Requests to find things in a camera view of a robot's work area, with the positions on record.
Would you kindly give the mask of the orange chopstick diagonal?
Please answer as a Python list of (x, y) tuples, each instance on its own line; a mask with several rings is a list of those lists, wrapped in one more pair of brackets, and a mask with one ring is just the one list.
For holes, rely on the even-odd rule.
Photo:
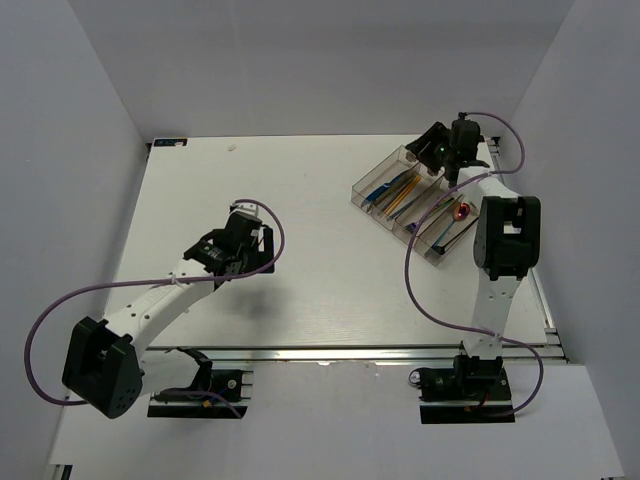
[(387, 206), (393, 201), (393, 199), (400, 193), (400, 191), (407, 185), (407, 183), (413, 179), (415, 176), (415, 174), (412, 174), (409, 178), (407, 178), (406, 180), (404, 180), (401, 185), (396, 189), (396, 191), (393, 193), (391, 200), (386, 204), (384, 210), (387, 208)]

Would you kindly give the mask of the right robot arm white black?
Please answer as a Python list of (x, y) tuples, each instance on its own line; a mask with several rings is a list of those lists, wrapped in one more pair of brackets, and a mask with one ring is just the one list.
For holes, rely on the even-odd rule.
[(518, 342), (504, 336), (512, 300), (522, 280), (540, 256), (541, 203), (509, 189), (502, 178), (519, 171), (495, 170), (477, 157), (481, 139), (474, 112), (461, 112), (450, 127), (433, 125), (409, 145), (409, 151), (435, 172), (443, 171), (446, 198), (460, 192), (478, 211), (473, 260), (478, 290), (471, 323), (455, 325), (422, 310), (433, 323), (462, 332), (462, 349), (469, 358), (493, 361), (502, 345)]

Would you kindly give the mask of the ornate gold fork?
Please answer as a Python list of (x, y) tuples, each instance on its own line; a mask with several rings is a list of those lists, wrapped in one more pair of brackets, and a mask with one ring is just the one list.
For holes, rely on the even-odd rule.
[(451, 203), (454, 202), (454, 198), (447, 198), (445, 200), (443, 200), (442, 202), (438, 203), (437, 205), (434, 206), (433, 212), (437, 212), (439, 210), (442, 210), (446, 207), (448, 207)]

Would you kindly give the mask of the orange chopstick horizontal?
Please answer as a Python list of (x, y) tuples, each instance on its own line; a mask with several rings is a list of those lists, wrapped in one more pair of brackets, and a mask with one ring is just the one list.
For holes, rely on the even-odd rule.
[(415, 186), (420, 182), (421, 176), (415, 175), (407, 185), (400, 191), (400, 193), (393, 199), (393, 201), (384, 210), (384, 214), (390, 216), (393, 211), (399, 206), (399, 204), (411, 193)]

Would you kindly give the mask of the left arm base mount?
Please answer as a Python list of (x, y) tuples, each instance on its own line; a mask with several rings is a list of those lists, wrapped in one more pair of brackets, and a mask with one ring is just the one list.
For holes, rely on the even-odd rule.
[(141, 361), (147, 416), (234, 419), (247, 413), (254, 371), (246, 363), (218, 363), (191, 348), (148, 351)]

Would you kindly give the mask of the iridescent purple spoon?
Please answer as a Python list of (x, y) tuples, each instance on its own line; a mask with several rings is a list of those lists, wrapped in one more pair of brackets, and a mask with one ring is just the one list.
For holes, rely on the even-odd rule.
[(450, 224), (442, 231), (436, 241), (432, 244), (431, 248), (433, 250), (438, 250), (440, 248), (440, 243), (447, 235), (447, 233), (451, 230), (451, 228), (460, 221), (465, 220), (471, 212), (471, 206), (465, 202), (458, 203), (457, 206), (452, 211), (452, 220)]

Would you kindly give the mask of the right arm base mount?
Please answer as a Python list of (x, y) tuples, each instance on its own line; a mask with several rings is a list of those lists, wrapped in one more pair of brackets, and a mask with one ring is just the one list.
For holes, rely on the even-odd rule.
[(416, 368), (409, 384), (419, 391), (424, 425), (500, 424), (515, 421), (503, 359), (456, 356), (449, 368)]

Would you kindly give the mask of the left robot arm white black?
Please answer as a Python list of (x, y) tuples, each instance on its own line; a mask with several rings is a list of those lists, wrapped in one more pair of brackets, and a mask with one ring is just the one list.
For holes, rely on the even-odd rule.
[(73, 328), (62, 381), (74, 394), (114, 419), (137, 399), (223, 400), (213, 389), (213, 364), (191, 347), (149, 351), (150, 344), (190, 307), (235, 277), (275, 270), (274, 232), (256, 215), (235, 210), (224, 227), (189, 247), (160, 284), (101, 320)]

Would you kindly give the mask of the black spoon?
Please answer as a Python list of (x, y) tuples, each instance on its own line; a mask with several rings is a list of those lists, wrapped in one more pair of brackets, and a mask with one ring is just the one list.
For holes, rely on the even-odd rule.
[(477, 223), (477, 220), (473, 220), (466, 227), (464, 227), (460, 232), (458, 232), (453, 238), (451, 238), (447, 243), (443, 245), (436, 245), (433, 247), (433, 250), (438, 255), (444, 255), (447, 250), (452, 247), (461, 237), (463, 237), (467, 231), (471, 229)]

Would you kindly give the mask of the blue iridescent knife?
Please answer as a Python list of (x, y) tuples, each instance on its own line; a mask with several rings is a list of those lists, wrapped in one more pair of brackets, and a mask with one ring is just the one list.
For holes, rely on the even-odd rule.
[(395, 183), (397, 183), (401, 178), (405, 177), (406, 174), (405, 173), (401, 173), (398, 174), (395, 178), (393, 178), (392, 180), (385, 182), (383, 184), (381, 184), (380, 186), (378, 186), (375, 190), (373, 190), (369, 195), (367, 195), (365, 197), (365, 199), (361, 202), (360, 204), (360, 208), (364, 209), (367, 208), (369, 209), (373, 203), (384, 193), (386, 193), (389, 188), (391, 186), (393, 186)]

